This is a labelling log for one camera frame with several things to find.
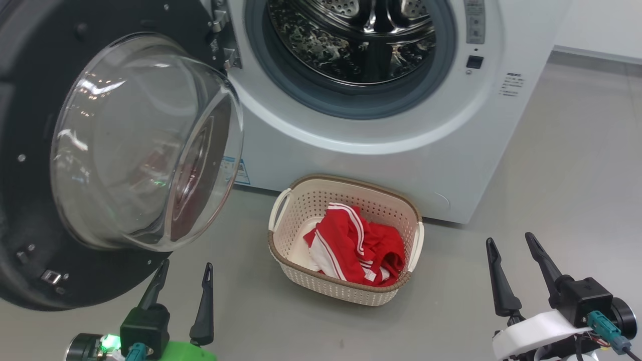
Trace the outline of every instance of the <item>basket handle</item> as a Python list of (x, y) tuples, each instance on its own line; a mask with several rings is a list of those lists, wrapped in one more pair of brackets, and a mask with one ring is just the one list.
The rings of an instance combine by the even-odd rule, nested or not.
[(415, 270), (422, 248), (424, 248), (424, 224), (422, 222), (418, 222), (417, 229), (415, 230), (415, 244), (412, 247), (410, 262), (408, 263), (408, 272)]
[(270, 221), (268, 223), (268, 229), (272, 232), (274, 232), (275, 229), (278, 228), (279, 223), (281, 222), (281, 218), (283, 217), (283, 213), (285, 213), (285, 208), (288, 206), (288, 202), (290, 201), (290, 193), (292, 192), (292, 188), (288, 188), (281, 192), (281, 194), (277, 197), (277, 200), (274, 202), (274, 206), (272, 207), (272, 212), (270, 213)]

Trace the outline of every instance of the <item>green led light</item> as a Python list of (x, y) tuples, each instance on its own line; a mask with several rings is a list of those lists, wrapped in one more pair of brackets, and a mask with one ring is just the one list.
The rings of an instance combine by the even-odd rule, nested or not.
[(103, 349), (103, 351), (107, 351), (109, 349), (120, 349), (120, 336), (105, 336), (103, 342), (100, 344), (100, 348)]

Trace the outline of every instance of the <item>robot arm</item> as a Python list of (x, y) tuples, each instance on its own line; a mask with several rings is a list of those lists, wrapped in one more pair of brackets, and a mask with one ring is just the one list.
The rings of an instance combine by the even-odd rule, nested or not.
[(189, 331), (190, 342), (169, 340), (169, 311), (157, 302), (168, 269), (169, 260), (164, 260), (141, 302), (123, 321), (120, 336), (81, 333), (71, 341), (65, 361), (216, 361), (214, 355), (200, 348), (214, 340), (212, 264), (205, 266), (203, 296)]
[(498, 360), (539, 361), (552, 357), (563, 360), (597, 360), (595, 350), (608, 345), (619, 355), (630, 351), (630, 339), (638, 332), (633, 311), (624, 301), (593, 278), (575, 281), (562, 275), (532, 233), (526, 242), (538, 262), (554, 311), (525, 319), (521, 302), (513, 294), (501, 268), (501, 256), (492, 238), (486, 241), (495, 313), (508, 318), (508, 328), (495, 332), (492, 341)]

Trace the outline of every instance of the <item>basket rim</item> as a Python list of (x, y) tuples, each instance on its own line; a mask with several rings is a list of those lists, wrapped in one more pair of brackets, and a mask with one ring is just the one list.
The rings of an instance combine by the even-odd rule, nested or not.
[[(347, 183), (347, 184), (352, 184), (354, 186), (359, 186), (363, 188), (368, 188), (374, 191), (378, 191), (387, 195), (390, 195), (392, 197), (398, 198), (405, 203), (407, 203), (410, 208), (415, 212), (415, 216), (417, 217), (417, 222), (422, 222), (421, 218), (421, 213), (417, 209), (417, 206), (415, 204), (408, 200), (406, 197), (403, 195), (399, 194), (398, 192), (392, 191), (390, 189), (383, 188), (381, 186), (378, 186), (376, 184), (368, 183), (368, 182), (363, 182), (361, 180), (354, 180), (350, 178), (345, 178), (345, 177), (338, 177), (335, 175), (328, 175), (328, 174), (311, 174), (307, 175), (305, 177), (301, 177), (297, 180), (295, 180), (291, 185), (290, 188), (294, 190), (296, 186), (299, 184), (302, 184), (303, 182), (307, 181), (314, 181), (314, 180), (322, 180), (322, 181), (334, 181), (334, 182), (342, 182), (342, 183)], [(366, 291), (366, 292), (372, 292), (376, 294), (385, 294), (388, 292), (392, 292), (395, 290), (400, 289), (403, 285), (405, 285), (409, 280), (410, 276), (412, 276), (412, 272), (406, 271), (406, 272), (401, 272), (399, 275), (399, 279), (397, 279), (397, 282), (395, 282), (393, 285), (386, 286), (386, 287), (374, 287), (374, 286), (368, 286), (368, 285), (362, 285), (360, 283), (354, 283), (354, 282), (348, 282), (348, 281), (343, 281), (341, 279), (337, 279), (334, 277), (330, 277), (325, 274), (321, 274), (318, 272), (313, 272), (312, 270), (307, 269), (306, 267), (300, 266), (287, 258), (285, 258), (276, 248), (276, 244), (274, 244), (274, 232), (269, 231), (268, 233), (268, 245), (270, 247), (270, 251), (272, 252), (272, 256), (276, 258), (276, 260), (279, 263), (282, 263), (288, 267), (291, 267), (295, 270), (298, 270), (299, 272), (303, 272), (309, 276), (322, 279), (324, 281), (334, 283), (339, 286), (345, 286), (345, 287), (350, 287), (356, 290), (361, 290), (361, 291)]]
[(379, 191), (384, 194), (390, 195), (392, 197), (398, 198), (405, 203), (407, 203), (415, 212), (415, 216), (417, 217), (417, 222), (423, 221), (423, 218), (421, 217), (421, 212), (417, 208), (414, 202), (412, 202), (410, 199), (406, 198), (403, 194), (397, 191), (393, 191), (392, 189), (384, 188), (381, 186), (378, 186), (373, 183), (368, 183), (368, 182), (363, 182), (362, 180), (356, 180), (356, 179), (350, 179), (350, 178), (345, 178), (345, 177), (339, 177), (337, 175), (329, 175), (329, 174), (322, 174), (322, 173), (315, 173), (315, 174), (310, 174), (305, 177), (301, 177), (297, 180), (295, 180), (292, 184), (290, 184), (290, 189), (294, 190), (296, 186), (303, 182), (307, 181), (315, 181), (315, 180), (321, 180), (321, 181), (334, 181), (334, 182), (342, 182), (342, 183), (347, 183), (347, 184), (352, 184), (353, 186), (359, 186), (359, 187), (364, 187), (364, 188), (369, 188), (374, 191)]

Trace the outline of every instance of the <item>plastic laundry basket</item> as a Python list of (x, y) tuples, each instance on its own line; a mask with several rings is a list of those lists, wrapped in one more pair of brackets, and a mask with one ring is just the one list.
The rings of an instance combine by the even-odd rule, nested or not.
[[(346, 282), (313, 272), (293, 261), (297, 249), (305, 248), (307, 252), (303, 235), (321, 221), (330, 202), (358, 206), (369, 222), (391, 225), (399, 231), (404, 240), (406, 266), (394, 285), (373, 287)], [(269, 230), (270, 252), (294, 283), (367, 306), (387, 303), (408, 282), (424, 242), (421, 215), (409, 200), (372, 184), (330, 175), (304, 177), (283, 191), (272, 208)]]

